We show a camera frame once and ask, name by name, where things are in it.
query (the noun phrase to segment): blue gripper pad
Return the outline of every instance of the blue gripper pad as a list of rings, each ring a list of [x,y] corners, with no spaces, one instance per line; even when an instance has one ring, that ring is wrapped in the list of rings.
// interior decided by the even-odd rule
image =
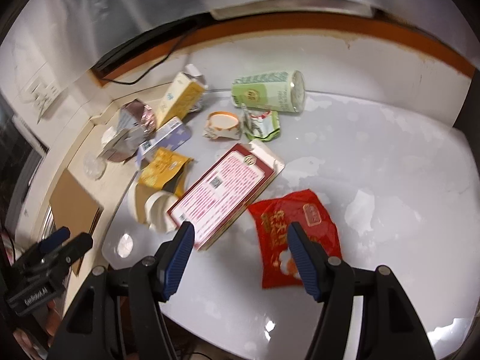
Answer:
[[[317,269],[313,262],[316,254],[313,244],[298,222],[289,225],[286,239],[307,294],[312,295],[319,302],[322,293],[319,288]]]
[[[194,241],[194,225],[190,222],[183,222],[158,262],[157,275],[160,281],[163,281],[162,295],[165,302],[177,292],[191,250],[194,247]]]
[[[70,230],[68,227],[60,227],[57,231],[53,232],[48,238],[40,241],[38,249],[42,254],[49,254],[51,251],[60,246],[64,241],[70,237]]]

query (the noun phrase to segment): red and white box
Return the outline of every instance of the red and white box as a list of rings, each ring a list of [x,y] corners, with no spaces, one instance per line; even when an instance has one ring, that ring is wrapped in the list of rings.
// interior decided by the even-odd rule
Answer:
[[[195,227],[195,248],[207,249],[285,167],[263,142],[236,144],[168,211]]]

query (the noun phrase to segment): black cable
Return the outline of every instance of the black cable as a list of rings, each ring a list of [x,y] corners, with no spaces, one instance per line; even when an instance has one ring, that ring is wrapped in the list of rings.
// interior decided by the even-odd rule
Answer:
[[[181,38],[179,40],[177,40],[177,42],[172,46],[172,48],[170,49],[170,51],[168,52],[167,55],[165,55],[165,57],[163,57],[160,61],[158,61],[156,64],[150,66],[145,72],[143,72],[143,74],[137,78],[136,80],[134,81],[131,81],[131,82],[127,82],[127,81],[117,81],[115,79],[101,79],[101,80],[104,80],[104,81],[108,81],[109,83],[116,83],[116,84],[121,84],[121,85],[135,85],[138,81],[140,81],[143,77],[145,77],[148,73],[150,73],[153,69],[155,69],[158,65],[161,65],[162,63],[164,63],[178,48],[178,46],[180,46],[182,44],[182,42],[187,38],[187,36],[193,34],[195,31],[198,30],[198,26],[195,26],[193,27],[192,29],[188,30],[186,33],[184,33]]]
[[[8,239],[10,240],[10,244],[11,244],[11,253],[13,255],[13,263],[15,264],[15,262],[17,261],[17,256],[15,255],[15,245],[14,245],[14,240],[11,239],[11,235],[10,233],[8,232],[8,230],[6,228],[3,227],[3,222],[2,220],[0,219],[0,225],[1,225],[1,229],[4,233],[7,234],[7,237]]]
[[[200,356],[205,357],[208,360],[213,360],[210,356],[207,356],[206,354],[200,353],[200,352],[190,352],[190,353],[184,354],[183,356],[188,356],[188,355],[200,355]]]

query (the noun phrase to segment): yellow snack wrapper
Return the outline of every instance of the yellow snack wrapper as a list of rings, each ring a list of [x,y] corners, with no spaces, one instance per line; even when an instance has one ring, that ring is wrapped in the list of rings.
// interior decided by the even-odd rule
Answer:
[[[186,165],[192,158],[160,147],[154,159],[141,172],[138,183],[155,190],[164,190],[182,197]]]

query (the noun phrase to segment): blue star box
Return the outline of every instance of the blue star box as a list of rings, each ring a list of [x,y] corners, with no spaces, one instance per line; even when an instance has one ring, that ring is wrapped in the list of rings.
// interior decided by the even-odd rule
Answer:
[[[190,130],[175,116],[157,130],[154,138],[145,141],[138,147],[135,163],[139,169],[143,168],[147,163],[153,161],[159,147],[174,151],[190,138]]]

